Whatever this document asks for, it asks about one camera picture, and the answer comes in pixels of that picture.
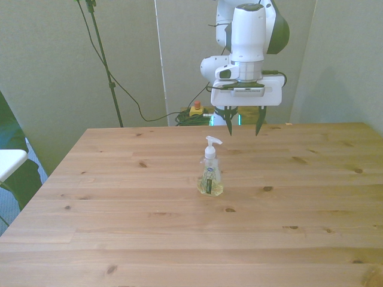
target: floor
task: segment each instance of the floor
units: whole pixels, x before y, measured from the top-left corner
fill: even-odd
[[[28,141],[27,146],[29,149],[28,158],[39,165],[38,172],[40,174],[41,182],[44,183],[48,176],[42,168],[41,163],[38,161],[37,156]],[[11,224],[19,213],[19,205],[13,195],[9,191],[0,188],[0,215],[5,219],[5,221],[8,222],[8,224]],[[7,230],[7,225],[0,220],[0,236],[5,230]]]

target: wood knot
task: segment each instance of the wood knot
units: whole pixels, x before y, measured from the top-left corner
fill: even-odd
[[[108,268],[107,274],[110,275],[116,271],[117,271],[117,265],[112,265],[111,267]]]
[[[287,233],[290,233],[290,234],[297,234],[297,233],[301,233],[302,231],[300,230],[299,226],[282,226],[282,228],[287,232]]]
[[[346,142],[346,141],[342,141],[342,144],[344,144],[345,146],[348,146],[348,147],[350,147],[350,148],[353,148],[353,147],[354,147],[354,145],[352,145],[351,143]]]
[[[154,212],[153,214],[156,215],[156,216],[166,216],[166,215],[168,215],[167,212]]]

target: clear plastic bottle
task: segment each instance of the clear plastic bottle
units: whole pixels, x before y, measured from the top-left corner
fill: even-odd
[[[200,193],[206,196],[219,196],[223,192],[221,181],[221,171],[219,159],[215,155],[213,143],[222,144],[222,141],[212,136],[207,136],[208,147],[205,149],[205,156],[201,158],[200,164],[203,166],[203,174],[198,179],[197,188]]]

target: soap bottle label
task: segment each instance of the soap bottle label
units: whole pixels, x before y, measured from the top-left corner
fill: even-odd
[[[213,180],[211,180],[211,179],[207,180],[207,183],[206,183],[206,193],[207,194],[211,194],[212,182],[213,182]]]

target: pump dispenser nozzle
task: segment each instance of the pump dispenser nozzle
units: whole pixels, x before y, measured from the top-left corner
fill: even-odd
[[[205,157],[208,159],[215,158],[215,148],[213,147],[213,143],[221,145],[222,141],[212,136],[207,136],[206,139],[208,140],[209,146],[205,148]]]

